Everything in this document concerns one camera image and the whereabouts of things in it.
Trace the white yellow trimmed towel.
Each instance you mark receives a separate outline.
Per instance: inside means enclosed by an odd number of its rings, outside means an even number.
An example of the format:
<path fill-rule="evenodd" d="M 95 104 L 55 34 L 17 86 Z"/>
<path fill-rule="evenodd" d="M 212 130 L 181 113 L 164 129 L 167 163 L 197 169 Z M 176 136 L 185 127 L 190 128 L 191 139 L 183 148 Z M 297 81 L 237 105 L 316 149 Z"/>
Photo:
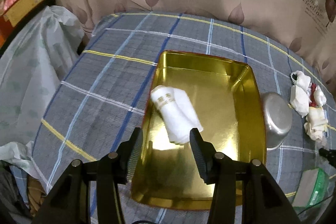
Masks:
<path fill-rule="evenodd" d="M 320 146 L 327 145 L 327 124 L 328 120 L 325 112 L 321 107 L 310 107 L 304 123 L 306 134 L 311 140 L 316 141 Z"/>

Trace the grey plaid bed sheet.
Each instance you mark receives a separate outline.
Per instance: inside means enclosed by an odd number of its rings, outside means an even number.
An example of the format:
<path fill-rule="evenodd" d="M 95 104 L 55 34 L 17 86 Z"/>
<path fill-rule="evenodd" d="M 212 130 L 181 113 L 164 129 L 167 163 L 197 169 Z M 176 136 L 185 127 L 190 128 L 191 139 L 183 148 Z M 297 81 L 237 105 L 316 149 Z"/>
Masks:
<path fill-rule="evenodd" d="M 99 159 L 126 140 L 143 118 L 154 62 L 163 50 L 206 53 L 250 65 L 259 91 L 278 92 L 289 98 L 293 71 L 310 75 L 327 97 L 328 146 L 335 149 L 335 102 L 321 76 L 307 62 L 278 42 L 230 23 L 191 15 L 142 12 L 107 16 L 93 31 L 93 38 L 69 75 L 56 89 L 47 112 L 38 119 L 33 166 L 42 189 L 56 182 L 73 159 Z M 302 172 L 321 167 L 329 177 L 325 196 L 335 186 L 335 168 L 318 155 L 317 145 L 306 136 L 303 119 L 294 111 L 288 139 L 269 151 L 267 168 L 293 201 Z M 206 223 L 206 211 L 151 208 L 130 199 L 121 186 L 128 223 L 148 219 L 156 223 Z"/>

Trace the white cloth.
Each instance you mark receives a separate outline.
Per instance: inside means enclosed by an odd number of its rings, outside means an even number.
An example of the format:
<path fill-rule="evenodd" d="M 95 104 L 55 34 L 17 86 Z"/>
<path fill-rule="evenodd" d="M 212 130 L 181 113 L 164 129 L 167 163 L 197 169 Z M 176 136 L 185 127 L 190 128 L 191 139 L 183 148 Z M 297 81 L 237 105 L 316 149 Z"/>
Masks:
<path fill-rule="evenodd" d="M 301 117 L 309 113 L 309 97 L 306 92 L 299 86 L 291 87 L 290 104 Z"/>

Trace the gold metal tin tray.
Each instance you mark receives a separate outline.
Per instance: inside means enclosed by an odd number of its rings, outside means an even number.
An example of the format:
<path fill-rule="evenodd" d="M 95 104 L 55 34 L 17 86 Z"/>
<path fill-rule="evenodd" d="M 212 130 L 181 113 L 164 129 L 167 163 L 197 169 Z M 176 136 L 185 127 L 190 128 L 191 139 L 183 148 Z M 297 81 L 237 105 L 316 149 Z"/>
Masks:
<path fill-rule="evenodd" d="M 266 161 L 263 107 L 252 68 L 238 61 L 191 52 L 164 51 L 152 87 L 184 90 L 203 126 L 205 141 L 233 160 Z M 189 144 L 169 142 L 149 102 L 143 148 L 131 183 L 133 200 L 177 210 L 208 210 L 214 192 L 198 173 Z"/>

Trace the green plastic packet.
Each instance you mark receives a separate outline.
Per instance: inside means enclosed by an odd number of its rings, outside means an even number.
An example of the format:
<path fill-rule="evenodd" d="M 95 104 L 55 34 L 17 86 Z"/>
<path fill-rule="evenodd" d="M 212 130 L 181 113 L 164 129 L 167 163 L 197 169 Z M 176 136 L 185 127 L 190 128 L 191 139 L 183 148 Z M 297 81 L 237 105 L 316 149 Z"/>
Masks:
<path fill-rule="evenodd" d="M 307 208 L 324 199 L 329 184 L 329 176 L 321 168 L 305 170 L 292 202 L 293 207 Z"/>

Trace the red and yellow box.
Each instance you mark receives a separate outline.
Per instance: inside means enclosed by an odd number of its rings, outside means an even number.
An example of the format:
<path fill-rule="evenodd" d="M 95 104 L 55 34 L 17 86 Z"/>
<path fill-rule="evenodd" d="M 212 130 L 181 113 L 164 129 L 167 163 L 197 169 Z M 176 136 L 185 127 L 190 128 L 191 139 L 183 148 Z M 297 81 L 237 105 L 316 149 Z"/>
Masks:
<path fill-rule="evenodd" d="M 3 14 L 1 14 L 1 47 L 6 42 L 10 41 L 10 38 L 14 34 L 14 31 L 18 30 L 19 25 L 23 23 L 30 15 L 38 8 L 42 8 L 44 5 L 49 5 L 49 2 L 54 0 L 16 0 Z"/>

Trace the pale green patterned cloth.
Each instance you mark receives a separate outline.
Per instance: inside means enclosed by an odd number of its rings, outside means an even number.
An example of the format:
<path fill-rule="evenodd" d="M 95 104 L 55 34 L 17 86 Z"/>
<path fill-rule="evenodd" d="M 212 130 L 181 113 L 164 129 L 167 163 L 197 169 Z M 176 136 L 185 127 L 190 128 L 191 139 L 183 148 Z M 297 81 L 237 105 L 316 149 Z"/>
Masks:
<path fill-rule="evenodd" d="M 78 59 L 84 30 L 62 6 L 31 19 L 1 56 L 1 145 L 31 144 L 49 102 Z"/>

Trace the red and white garment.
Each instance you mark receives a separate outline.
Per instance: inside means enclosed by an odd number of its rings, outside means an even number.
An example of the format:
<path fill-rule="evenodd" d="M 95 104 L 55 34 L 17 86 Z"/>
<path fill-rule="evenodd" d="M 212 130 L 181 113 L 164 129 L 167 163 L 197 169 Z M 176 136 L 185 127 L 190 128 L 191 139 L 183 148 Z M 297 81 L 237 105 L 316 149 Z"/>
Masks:
<path fill-rule="evenodd" d="M 308 93 L 309 93 L 309 106 L 310 107 L 317 107 L 318 104 L 317 102 L 315 101 L 315 98 L 314 98 L 314 92 L 316 90 L 316 87 L 317 85 L 314 84 L 314 83 L 310 83 L 310 86 L 308 88 Z"/>

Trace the silver metal bowl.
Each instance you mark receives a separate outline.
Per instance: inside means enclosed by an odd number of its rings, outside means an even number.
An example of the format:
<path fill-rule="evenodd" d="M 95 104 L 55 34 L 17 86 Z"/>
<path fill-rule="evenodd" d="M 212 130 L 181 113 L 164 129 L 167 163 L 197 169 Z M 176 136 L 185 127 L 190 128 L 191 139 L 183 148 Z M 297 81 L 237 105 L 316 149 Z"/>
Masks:
<path fill-rule="evenodd" d="M 274 92 L 261 96 L 266 128 L 266 148 L 280 147 L 292 125 L 292 111 L 282 96 Z"/>

